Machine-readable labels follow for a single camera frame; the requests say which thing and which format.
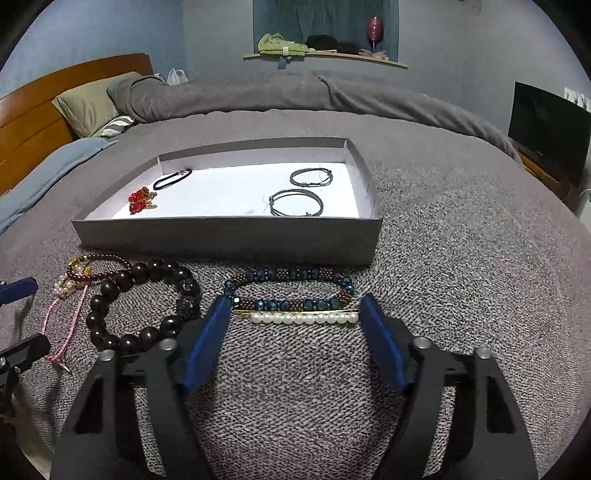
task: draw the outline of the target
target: black hair tie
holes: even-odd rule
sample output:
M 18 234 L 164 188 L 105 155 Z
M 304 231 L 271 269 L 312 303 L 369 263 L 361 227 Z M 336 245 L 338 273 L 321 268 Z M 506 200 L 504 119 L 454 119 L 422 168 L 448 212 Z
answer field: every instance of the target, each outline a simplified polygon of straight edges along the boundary
M 170 187 L 171 185 L 174 185 L 175 183 L 178 183 L 181 180 L 186 179 L 189 175 L 191 175 L 192 171 L 193 170 L 191 168 L 184 168 L 182 170 L 171 173 L 170 175 L 168 175 L 167 177 L 164 177 L 163 179 L 156 180 L 154 182 L 154 185 L 152 186 L 152 189 L 153 190 L 163 190 L 166 187 Z M 176 180 L 173 180 L 173 181 L 169 181 L 166 185 L 162 185 L 162 182 L 172 179 L 176 176 L 179 176 L 179 178 L 177 178 Z

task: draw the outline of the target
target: dark wooden bead bracelet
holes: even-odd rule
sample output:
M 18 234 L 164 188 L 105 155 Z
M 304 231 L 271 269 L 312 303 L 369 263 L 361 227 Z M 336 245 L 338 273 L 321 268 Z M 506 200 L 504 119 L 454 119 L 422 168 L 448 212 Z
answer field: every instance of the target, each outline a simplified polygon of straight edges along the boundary
M 158 282 L 164 280 L 167 284 L 174 284 L 181 297 L 176 302 L 176 314 L 166 316 L 159 328 L 148 326 L 139 335 L 128 333 L 119 338 L 108 332 L 105 317 L 109 313 L 109 305 L 120 293 L 129 291 L 134 285 L 141 285 L 148 280 Z M 99 350 L 111 349 L 121 355 L 133 355 L 149 350 L 161 338 L 176 338 L 183 323 L 199 316 L 201 303 L 201 288 L 193 278 L 193 274 L 186 267 L 180 267 L 176 262 L 162 262 L 154 260 L 148 265 L 136 263 L 128 270 L 116 272 L 112 280 L 103 280 L 100 284 L 100 294 L 90 299 L 90 313 L 86 316 L 86 326 L 90 330 L 90 341 Z

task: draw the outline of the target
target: teal curtain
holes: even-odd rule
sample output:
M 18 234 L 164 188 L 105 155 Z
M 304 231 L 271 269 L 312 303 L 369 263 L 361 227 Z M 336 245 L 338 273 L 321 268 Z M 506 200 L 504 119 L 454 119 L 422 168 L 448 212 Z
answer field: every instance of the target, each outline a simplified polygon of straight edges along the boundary
M 298 43 L 310 35 L 332 35 L 370 49 L 367 22 L 380 17 L 384 39 L 376 49 L 398 60 L 398 0 L 253 0 L 252 7 L 255 52 L 263 35 L 276 32 Z

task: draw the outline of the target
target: white plastic bag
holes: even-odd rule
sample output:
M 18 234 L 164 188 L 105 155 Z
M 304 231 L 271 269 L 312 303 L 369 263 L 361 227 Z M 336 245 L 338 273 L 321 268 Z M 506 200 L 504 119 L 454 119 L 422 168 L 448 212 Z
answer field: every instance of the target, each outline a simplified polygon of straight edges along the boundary
M 168 83 L 169 85 L 179 85 L 181 83 L 185 83 L 188 81 L 189 79 L 184 74 L 184 71 L 175 69 L 170 70 L 170 72 L 168 73 L 168 78 L 166 79 L 166 83 Z

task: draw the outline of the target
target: metal screw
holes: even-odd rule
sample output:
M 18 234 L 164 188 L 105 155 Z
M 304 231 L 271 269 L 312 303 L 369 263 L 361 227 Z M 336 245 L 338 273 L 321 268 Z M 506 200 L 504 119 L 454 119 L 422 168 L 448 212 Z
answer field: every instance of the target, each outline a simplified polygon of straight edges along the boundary
M 99 353 L 99 360 L 102 362 L 110 362 L 117 356 L 114 350 L 103 350 Z
M 415 347 L 425 350 L 431 346 L 431 340 L 429 340 L 427 337 L 416 337 L 413 340 L 413 344 Z
M 174 338 L 165 338 L 158 344 L 158 348 L 166 352 L 174 350 L 177 347 L 177 341 Z
M 486 360 L 488 358 L 492 358 L 492 350 L 486 346 L 481 346 L 481 347 L 477 348 L 476 354 L 484 360 Z

